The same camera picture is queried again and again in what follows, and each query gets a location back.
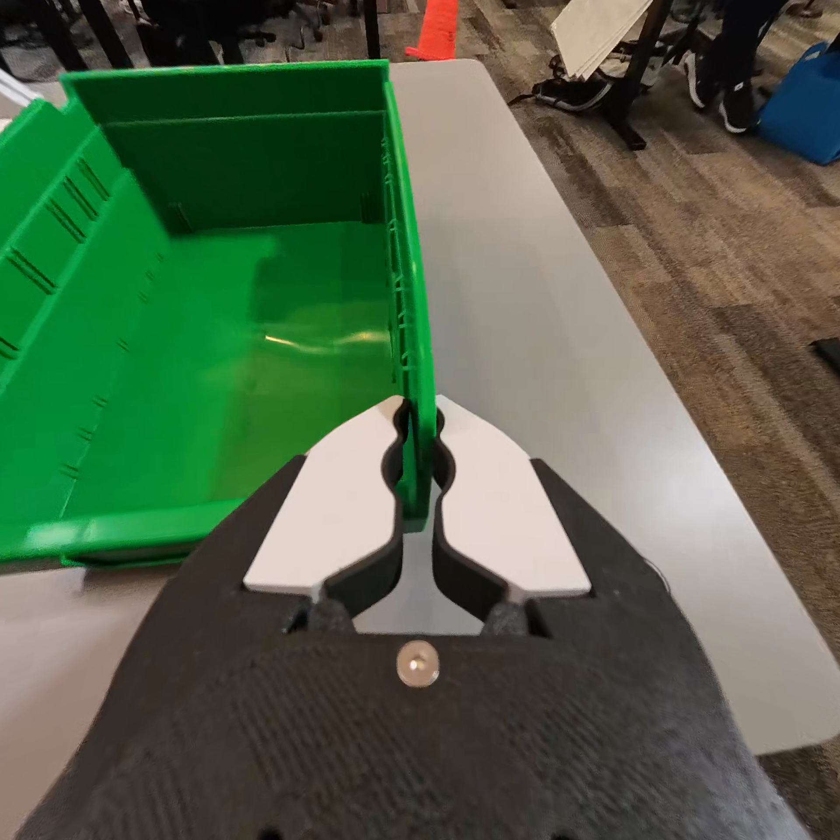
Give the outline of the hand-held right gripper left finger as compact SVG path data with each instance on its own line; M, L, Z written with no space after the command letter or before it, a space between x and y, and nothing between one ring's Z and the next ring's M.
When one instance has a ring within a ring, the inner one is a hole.
M386 598L403 567L396 485L410 404L392 395L304 455L243 584L261 594L339 602L351 617Z

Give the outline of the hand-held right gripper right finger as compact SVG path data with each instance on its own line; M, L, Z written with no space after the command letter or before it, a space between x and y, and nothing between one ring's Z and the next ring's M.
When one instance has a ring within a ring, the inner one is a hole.
M592 593L592 583L527 452L444 395L436 398L433 575L480 621L501 603Z

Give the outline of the green plastic bin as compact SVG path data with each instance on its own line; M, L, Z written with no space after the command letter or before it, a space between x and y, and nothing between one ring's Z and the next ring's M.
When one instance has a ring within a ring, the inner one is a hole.
M186 556L434 359L390 64L75 72L2 130L2 562Z

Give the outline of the black backpack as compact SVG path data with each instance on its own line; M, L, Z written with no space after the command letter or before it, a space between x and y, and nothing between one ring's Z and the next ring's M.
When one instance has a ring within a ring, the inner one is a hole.
M559 54L549 61L551 76L535 83L529 92L517 95L507 105L511 108L520 102L533 99L552 109L578 113L600 105L616 84L616 79L602 70L595 70L588 79L572 78L565 70Z

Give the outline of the stack of white boards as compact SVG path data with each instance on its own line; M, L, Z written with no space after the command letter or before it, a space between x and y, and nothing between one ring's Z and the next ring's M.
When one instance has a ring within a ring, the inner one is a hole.
M651 1L569 1L550 25L565 75L586 81Z

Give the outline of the orange traffic cone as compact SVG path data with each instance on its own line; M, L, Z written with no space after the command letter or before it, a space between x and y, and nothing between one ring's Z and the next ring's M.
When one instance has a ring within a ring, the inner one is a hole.
M426 1L418 44L406 47L405 56L421 61L454 60L459 1Z

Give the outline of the blue storage bin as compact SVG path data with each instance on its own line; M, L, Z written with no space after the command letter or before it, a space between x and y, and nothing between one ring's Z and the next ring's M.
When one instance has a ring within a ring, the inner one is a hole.
M838 39L809 48L765 103L758 135L818 164L839 159Z

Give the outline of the black table frame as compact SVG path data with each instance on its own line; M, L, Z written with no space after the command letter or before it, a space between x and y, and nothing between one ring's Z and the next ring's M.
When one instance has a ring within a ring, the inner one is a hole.
M614 84L604 99L604 120L632 152L645 150L647 144L629 122L629 113L642 90L644 72L654 54L672 4L671 1L651 3L624 77Z

